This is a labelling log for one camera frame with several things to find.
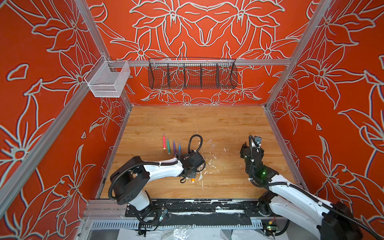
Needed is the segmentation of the pink marker pen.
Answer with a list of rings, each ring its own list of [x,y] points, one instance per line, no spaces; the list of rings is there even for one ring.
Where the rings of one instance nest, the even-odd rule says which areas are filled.
[[[163,149],[166,150],[167,145],[166,145],[166,136],[163,134]]]

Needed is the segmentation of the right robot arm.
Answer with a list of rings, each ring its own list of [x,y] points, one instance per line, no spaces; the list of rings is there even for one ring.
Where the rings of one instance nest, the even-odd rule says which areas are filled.
[[[318,198],[264,165],[261,142],[262,138],[250,135],[240,150],[249,181],[257,188],[266,189],[258,199],[261,215],[282,216],[319,240],[361,240],[363,232],[376,240],[381,239],[373,230],[358,222],[343,203],[333,204]]]

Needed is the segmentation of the purple marker pen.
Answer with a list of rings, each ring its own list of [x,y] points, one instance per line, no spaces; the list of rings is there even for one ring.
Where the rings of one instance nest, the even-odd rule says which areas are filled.
[[[176,155],[177,154],[177,147],[176,147],[176,141],[173,140],[173,154]]]

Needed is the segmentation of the green marker pen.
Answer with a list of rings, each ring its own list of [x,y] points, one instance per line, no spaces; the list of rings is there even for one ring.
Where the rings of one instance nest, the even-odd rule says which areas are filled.
[[[166,145],[167,145],[167,152],[168,152],[168,155],[171,155],[171,147],[170,147],[170,141],[169,141],[169,138],[166,138]]]

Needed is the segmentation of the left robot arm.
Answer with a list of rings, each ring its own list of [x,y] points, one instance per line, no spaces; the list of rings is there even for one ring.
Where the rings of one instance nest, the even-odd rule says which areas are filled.
[[[180,182],[184,183],[196,178],[206,167],[206,161],[199,153],[202,145],[203,137],[195,134],[189,140],[185,155],[176,153],[172,159],[159,162],[145,162],[140,156],[131,158],[110,176],[109,200],[132,206],[139,212],[147,210],[152,205],[144,190],[148,183],[168,177],[180,177]]]

